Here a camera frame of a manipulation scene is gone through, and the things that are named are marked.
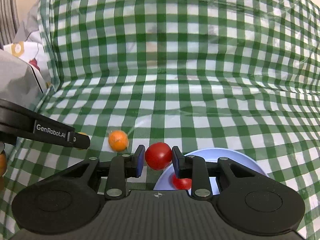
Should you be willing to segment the person's left hand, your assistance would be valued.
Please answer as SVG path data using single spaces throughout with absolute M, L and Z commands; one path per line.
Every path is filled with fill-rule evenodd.
M 4 174 L 7 171 L 7 156 L 5 153 L 5 144 L 0 142 L 0 191 L 4 189 Z

